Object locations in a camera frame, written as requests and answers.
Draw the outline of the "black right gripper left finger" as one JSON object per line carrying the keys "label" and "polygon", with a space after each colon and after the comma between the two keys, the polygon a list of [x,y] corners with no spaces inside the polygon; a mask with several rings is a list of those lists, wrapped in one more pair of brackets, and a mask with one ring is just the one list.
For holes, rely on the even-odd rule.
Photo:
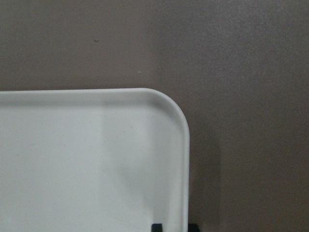
{"label": "black right gripper left finger", "polygon": [[155,223],[151,225],[151,232],[163,232],[163,226],[161,223]]}

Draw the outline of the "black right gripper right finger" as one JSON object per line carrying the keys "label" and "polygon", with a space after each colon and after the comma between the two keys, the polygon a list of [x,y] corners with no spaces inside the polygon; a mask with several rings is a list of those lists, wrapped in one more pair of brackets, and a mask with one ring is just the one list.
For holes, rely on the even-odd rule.
{"label": "black right gripper right finger", "polygon": [[188,232],[200,232],[200,229],[197,224],[189,223],[188,224]]}

